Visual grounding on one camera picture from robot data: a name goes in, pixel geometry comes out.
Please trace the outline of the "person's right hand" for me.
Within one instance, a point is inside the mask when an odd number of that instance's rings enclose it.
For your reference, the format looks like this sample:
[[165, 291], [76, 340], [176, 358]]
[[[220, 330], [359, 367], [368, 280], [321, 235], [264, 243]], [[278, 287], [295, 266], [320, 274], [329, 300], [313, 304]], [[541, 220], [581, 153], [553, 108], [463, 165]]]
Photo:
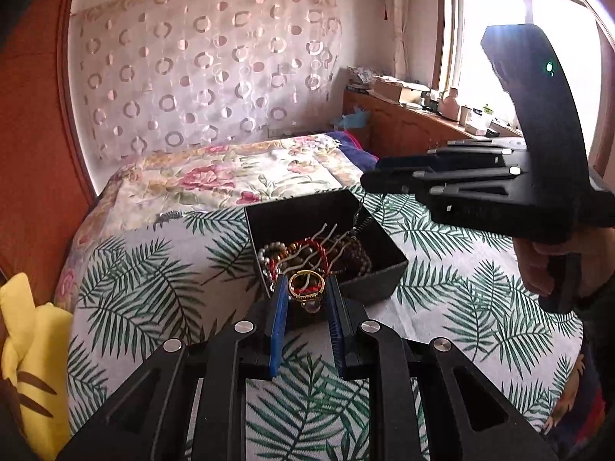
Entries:
[[569, 255], [581, 258], [581, 280], [577, 295], [587, 297], [614, 275], [614, 229], [590, 228], [574, 232], [559, 245], [542, 245], [525, 238], [514, 238], [522, 282], [530, 292], [548, 297], [555, 280], [565, 270]]

